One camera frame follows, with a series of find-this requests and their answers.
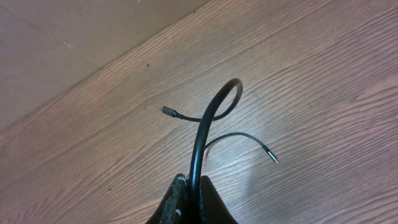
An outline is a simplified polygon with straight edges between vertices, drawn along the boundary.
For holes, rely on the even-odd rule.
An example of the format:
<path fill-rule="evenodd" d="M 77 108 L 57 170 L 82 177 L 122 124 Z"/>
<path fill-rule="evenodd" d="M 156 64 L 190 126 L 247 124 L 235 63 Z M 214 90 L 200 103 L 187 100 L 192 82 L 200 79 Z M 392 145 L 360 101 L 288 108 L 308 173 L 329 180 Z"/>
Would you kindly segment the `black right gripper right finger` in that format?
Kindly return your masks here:
<path fill-rule="evenodd" d="M 201 176 L 201 214 L 206 224 L 238 224 L 230 214 L 210 178 Z"/>

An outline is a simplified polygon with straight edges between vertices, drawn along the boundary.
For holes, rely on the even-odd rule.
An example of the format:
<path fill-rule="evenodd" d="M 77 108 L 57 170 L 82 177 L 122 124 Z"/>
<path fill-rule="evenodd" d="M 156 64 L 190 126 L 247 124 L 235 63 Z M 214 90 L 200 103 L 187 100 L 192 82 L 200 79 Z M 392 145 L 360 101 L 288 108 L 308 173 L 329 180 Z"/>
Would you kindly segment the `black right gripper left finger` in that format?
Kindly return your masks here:
<path fill-rule="evenodd" d="M 146 224 L 184 223 L 187 197 L 187 178 L 177 174 Z"/>

